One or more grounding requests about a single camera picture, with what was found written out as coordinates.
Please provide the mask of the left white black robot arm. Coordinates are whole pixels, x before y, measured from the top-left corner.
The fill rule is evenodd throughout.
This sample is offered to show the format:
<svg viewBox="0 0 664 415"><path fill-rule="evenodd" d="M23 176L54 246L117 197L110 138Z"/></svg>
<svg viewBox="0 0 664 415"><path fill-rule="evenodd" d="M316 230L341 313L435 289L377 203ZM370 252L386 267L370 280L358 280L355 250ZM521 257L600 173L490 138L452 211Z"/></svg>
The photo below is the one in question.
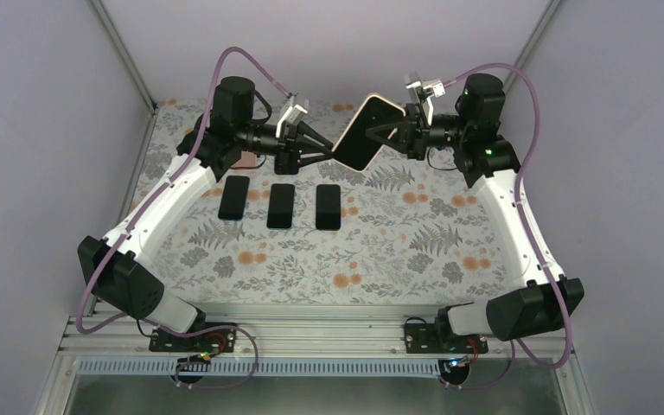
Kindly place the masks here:
<svg viewBox="0 0 664 415"><path fill-rule="evenodd" d="M310 108L307 99L289 93L274 124L253 116L257 102L271 110L251 80L229 76L218 82L206 111L154 188L104 237L80 242L85 297L95 296L121 316L160 326L183 349L200 347L207 330L200 310L169 292L152 272L153 258L169 233L243 152L275 157L284 174L332 157L333 144L303 121Z"/></svg>

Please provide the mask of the dark blue phone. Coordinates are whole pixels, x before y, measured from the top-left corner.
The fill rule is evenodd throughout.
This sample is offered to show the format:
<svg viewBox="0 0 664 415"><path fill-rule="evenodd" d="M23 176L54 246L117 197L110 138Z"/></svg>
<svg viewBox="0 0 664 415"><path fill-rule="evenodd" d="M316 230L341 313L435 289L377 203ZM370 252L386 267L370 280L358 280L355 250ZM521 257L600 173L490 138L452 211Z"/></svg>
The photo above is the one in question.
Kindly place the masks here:
<svg viewBox="0 0 664 415"><path fill-rule="evenodd" d="M341 188L337 184L320 184L316 187L317 230L338 231L341 228Z"/></svg>

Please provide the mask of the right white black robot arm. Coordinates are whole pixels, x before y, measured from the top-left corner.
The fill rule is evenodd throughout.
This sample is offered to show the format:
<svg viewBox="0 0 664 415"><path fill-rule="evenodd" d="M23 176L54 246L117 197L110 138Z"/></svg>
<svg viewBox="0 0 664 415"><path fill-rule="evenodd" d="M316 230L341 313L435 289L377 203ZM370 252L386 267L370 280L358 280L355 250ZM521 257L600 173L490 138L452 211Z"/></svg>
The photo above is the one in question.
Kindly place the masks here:
<svg viewBox="0 0 664 415"><path fill-rule="evenodd" d="M567 278L548 252L527 204L523 165L514 147L500 135L506 95L492 74L466 77L453 115L434 114L432 98L445 92L441 80L409 74L405 87L412 99L402 118L389 118L366 128L368 138L423 160L434 147L454 151L463 174L495 228L511 286L485 301L448 306L437 313L433 338L445 352L462 346L467 335L493 335L511 341L568 329L568 317L584 298L577 278Z"/></svg>

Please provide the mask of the teal phone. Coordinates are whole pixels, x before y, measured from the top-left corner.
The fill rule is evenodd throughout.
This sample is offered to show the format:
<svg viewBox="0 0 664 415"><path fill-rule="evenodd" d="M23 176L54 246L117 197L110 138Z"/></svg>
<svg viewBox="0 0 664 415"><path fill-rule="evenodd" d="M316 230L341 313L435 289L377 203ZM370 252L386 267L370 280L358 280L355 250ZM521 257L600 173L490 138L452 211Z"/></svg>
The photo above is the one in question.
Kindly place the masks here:
<svg viewBox="0 0 664 415"><path fill-rule="evenodd" d="M289 229L292 226L295 186L289 183L271 185L266 225L269 229Z"/></svg>

